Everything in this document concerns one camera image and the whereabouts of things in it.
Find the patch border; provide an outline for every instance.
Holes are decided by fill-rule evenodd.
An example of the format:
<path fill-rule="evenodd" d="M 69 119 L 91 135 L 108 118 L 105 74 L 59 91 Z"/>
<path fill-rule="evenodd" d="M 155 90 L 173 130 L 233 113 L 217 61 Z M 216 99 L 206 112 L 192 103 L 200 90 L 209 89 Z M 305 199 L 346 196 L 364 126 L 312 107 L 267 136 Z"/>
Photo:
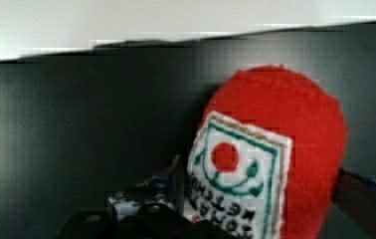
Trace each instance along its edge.
<path fill-rule="evenodd" d="M 271 215 L 271 211 L 274 211 L 274 220 L 273 225 L 271 228 L 271 235 L 272 238 L 280 238 L 281 233 L 281 227 L 282 227 L 282 207 L 284 203 L 284 190 L 287 184 L 287 172 L 289 168 L 290 163 L 290 153 L 292 150 L 292 139 L 280 135 L 277 133 L 274 133 L 272 131 L 269 131 L 267 129 L 260 128 L 258 126 L 252 125 L 252 124 L 242 124 L 235 119 L 226 117 L 220 113 L 217 112 L 210 112 L 207 115 L 206 120 L 204 121 L 201 129 L 199 130 L 199 134 L 197 135 L 193 150 L 197 148 L 200 139 L 204 136 L 204 133 L 208 132 L 210 130 L 210 126 L 213 126 L 215 130 L 218 130 L 217 127 L 220 124 L 221 129 L 223 130 L 222 133 L 228 134 L 232 136 L 231 134 L 225 132 L 225 128 L 227 131 L 229 131 L 232 134 L 236 134 L 238 137 L 241 137 L 241 140 L 245 141 L 248 144 L 251 144 L 252 146 L 257 146 L 260 149 L 267 151 L 272 154 L 273 162 L 272 162 L 272 168 L 271 168 L 271 178 L 269 182 L 269 189 L 268 189 L 268 202 L 266 205 L 266 215 L 265 215 L 265 225 L 264 225 L 264 233 L 262 235 L 262 239 L 268 238 L 269 234 L 269 216 Z M 272 148 L 269 147 L 263 143 L 260 142 L 260 140 L 264 140 L 268 143 L 271 143 L 275 146 L 278 146 L 279 148 Z M 275 153 L 263 149 L 263 147 L 272 149 Z M 274 203 L 274 208 L 272 208 L 272 186 L 273 186 L 273 179 L 274 179 L 274 173 L 275 173 L 275 165 L 276 165 L 276 158 L 278 156 L 278 153 L 280 154 L 280 183 L 276 186 L 275 191 L 278 191 L 276 195 L 276 203 Z M 189 161 L 189 166 L 192 167 L 194 164 L 194 160 L 191 159 Z"/>

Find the black object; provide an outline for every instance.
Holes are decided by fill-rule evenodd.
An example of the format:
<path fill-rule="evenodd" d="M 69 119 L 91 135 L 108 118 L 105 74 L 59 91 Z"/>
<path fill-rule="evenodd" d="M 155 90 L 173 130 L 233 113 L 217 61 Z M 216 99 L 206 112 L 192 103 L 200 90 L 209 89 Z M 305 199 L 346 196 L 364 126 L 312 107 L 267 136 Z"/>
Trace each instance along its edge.
<path fill-rule="evenodd" d="M 106 219 L 91 220 L 98 215 Z M 121 224 L 127 224 L 126 228 L 119 227 Z M 127 217 L 119 225 L 111 223 L 109 215 L 101 212 L 79 213 L 70 219 L 55 239 L 236 239 L 209 221 L 192 224 L 159 203 L 141 206 L 136 215 Z"/>
<path fill-rule="evenodd" d="M 0 62 L 0 238 L 54 238 L 104 193 L 191 147 L 205 104 L 237 70 L 286 64 L 338 97 L 343 168 L 376 178 L 376 23 Z M 368 238 L 335 205 L 320 238 Z"/>
<path fill-rule="evenodd" d="M 105 234 L 111 222 L 111 216 L 105 212 L 80 212 L 70 218 L 55 239 L 98 239 Z"/>
<path fill-rule="evenodd" d="M 367 235 L 376 238 L 376 181 L 340 170 L 334 202 Z"/>

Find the red fabric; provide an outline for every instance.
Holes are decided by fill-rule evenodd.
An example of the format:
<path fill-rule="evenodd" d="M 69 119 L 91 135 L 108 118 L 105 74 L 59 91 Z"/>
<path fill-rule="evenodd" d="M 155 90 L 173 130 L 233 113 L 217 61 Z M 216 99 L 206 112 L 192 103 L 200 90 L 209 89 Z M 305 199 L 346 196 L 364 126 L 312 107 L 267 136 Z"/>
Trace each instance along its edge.
<path fill-rule="evenodd" d="M 338 100 L 282 67 L 238 72 L 206 107 L 293 139 L 282 239 L 315 239 L 330 205 L 347 129 Z"/>

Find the white patch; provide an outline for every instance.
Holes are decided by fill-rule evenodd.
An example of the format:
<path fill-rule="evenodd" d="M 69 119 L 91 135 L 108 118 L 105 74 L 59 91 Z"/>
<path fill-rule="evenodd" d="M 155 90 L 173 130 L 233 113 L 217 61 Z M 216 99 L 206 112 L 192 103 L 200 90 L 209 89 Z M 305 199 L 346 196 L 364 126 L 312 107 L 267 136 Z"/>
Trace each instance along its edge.
<path fill-rule="evenodd" d="M 230 144 L 239 162 L 224 170 L 213 150 Z M 201 217 L 238 238 L 278 239 L 292 140 L 212 112 L 188 161 L 188 197 Z"/>

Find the gray surface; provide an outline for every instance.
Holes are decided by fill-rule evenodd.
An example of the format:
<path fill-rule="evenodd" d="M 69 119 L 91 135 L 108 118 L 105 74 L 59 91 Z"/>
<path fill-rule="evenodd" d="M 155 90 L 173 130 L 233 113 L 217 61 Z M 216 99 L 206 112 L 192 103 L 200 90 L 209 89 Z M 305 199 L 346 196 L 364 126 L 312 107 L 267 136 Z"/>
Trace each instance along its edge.
<path fill-rule="evenodd" d="M 210 94 L 284 63 L 342 101 L 343 167 L 376 177 L 376 24 L 0 64 L 0 238 L 53 238 L 75 212 L 186 155 Z M 365 238 L 336 207 L 320 238 Z"/>

